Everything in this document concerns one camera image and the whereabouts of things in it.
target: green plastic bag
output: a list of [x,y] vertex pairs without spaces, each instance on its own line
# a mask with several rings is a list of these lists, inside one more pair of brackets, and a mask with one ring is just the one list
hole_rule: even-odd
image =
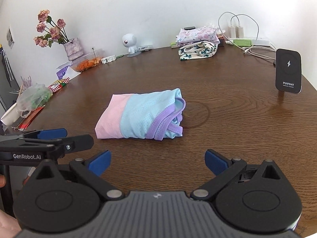
[[16,101],[20,116],[28,117],[32,111],[45,105],[52,95],[53,91],[44,84],[36,84],[27,88]]

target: white vase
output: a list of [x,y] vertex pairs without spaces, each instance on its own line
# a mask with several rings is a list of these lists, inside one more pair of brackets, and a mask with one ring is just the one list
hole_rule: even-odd
[[78,38],[70,39],[69,42],[63,45],[67,54],[68,60],[73,61],[84,54]]

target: pink fabric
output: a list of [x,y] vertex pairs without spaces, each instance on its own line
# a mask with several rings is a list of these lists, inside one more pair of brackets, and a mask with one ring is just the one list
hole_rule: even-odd
[[108,108],[103,112],[95,127],[98,139],[123,138],[120,131],[121,116],[126,103],[132,95],[112,95]]

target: plastic container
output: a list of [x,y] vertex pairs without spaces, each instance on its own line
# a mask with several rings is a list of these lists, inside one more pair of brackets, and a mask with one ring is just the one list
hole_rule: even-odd
[[104,58],[104,50],[98,49],[94,52],[91,52],[87,55],[83,55],[74,61],[72,61],[71,68],[77,72],[83,72],[87,69],[97,66],[101,64],[101,59]]

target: wooden table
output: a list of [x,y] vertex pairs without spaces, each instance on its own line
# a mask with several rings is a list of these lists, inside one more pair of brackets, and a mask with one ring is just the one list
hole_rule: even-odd
[[[96,123],[112,94],[177,87],[186,100],[183,137],[96,138]],[[103,177],[125,192],[194,190],[213,178],[204,164],[208,148],[252,164],[273,159],[301,197],[296,231],[306,237],[317,232],[316,126],[317,92],[305,77],[299,94],[279,92],[272,63],[227,45],[207,59],[180,61],[177,49],[160,48],[89,69],[57,92],[29,129],[92,135],[91,150],[60,163],[110,149],[112,164]]]

